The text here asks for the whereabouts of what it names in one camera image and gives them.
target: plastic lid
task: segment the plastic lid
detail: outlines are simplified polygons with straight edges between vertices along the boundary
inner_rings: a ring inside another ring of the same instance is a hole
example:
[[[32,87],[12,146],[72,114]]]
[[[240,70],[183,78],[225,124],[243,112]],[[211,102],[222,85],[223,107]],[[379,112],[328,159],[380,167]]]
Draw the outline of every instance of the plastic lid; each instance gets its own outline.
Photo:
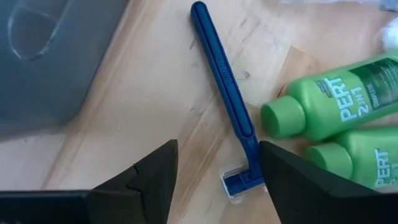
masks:
[[[298,134],[305,128],[304,110],[295,98],[283,96],[261,107],[261,123],[272,138]]]
[[[347,150],[336,143],[322,144],[307,149],[305,157],[317,166],[350,179],[353,174],[353,162]]]

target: razor head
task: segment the razor head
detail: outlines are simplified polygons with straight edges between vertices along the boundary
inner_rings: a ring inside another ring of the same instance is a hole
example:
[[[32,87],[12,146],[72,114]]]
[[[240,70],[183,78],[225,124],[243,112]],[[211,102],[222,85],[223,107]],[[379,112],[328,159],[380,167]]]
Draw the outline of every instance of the razor head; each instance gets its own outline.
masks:
[[[232,204],[241,203],[245,195],[259,189],[261,193],[267,192],[262,175],[252,176],[251,173],[247,164],[235,164],[220,170],[221,183]]]

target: black object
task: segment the black object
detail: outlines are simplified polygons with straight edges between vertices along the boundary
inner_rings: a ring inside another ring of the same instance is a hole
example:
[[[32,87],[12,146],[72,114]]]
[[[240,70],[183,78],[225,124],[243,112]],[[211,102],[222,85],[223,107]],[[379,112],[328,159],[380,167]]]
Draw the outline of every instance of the black object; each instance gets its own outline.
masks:
[[[1,192],[0,223],[166,224],[177,164],[170,140],[93,190]]]
[[[397,222],[397,194],[380,194],[270,142],[260,142],[259,159],[283,224]]]
[[[80,109],[128,0],[0,0],[0,136]]]

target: wooden table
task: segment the wooden table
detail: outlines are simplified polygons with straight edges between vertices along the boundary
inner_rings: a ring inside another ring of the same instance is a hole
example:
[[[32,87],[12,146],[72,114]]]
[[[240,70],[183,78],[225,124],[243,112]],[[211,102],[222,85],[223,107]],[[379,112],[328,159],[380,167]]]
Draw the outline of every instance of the wooden table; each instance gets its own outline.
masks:
[[[131,0],[45,186],[95,187],[178,139],[169,223],[279,223],[269,195],[235,206],[221,186],[218,171],[244,153],[195,36],[192,3]],[[378,54],[374,36],[395,16],[354,3],[206,3],[260,139],[261,104],[295,78]],[[307,143],[278,144],[300,153]]]

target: bottle label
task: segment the bottle label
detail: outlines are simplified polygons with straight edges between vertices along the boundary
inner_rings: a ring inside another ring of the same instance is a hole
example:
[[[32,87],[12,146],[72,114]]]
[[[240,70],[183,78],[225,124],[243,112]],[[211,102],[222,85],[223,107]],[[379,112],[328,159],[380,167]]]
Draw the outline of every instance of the bottle label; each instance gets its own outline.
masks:
[[[384,58],[350,70],[362,81],[373,110],[398,101],[398,62]]]
[[[391,164],[388,151],[374,149],[377,163],[377,180],[375,188],[395,185],[398,182],[398,164]]]
[[[319,90],[336,102],[342,122],[398,101],[398,62],[395,60],[384,58],[345,72],[354,76],[328,75],[315,81]]]

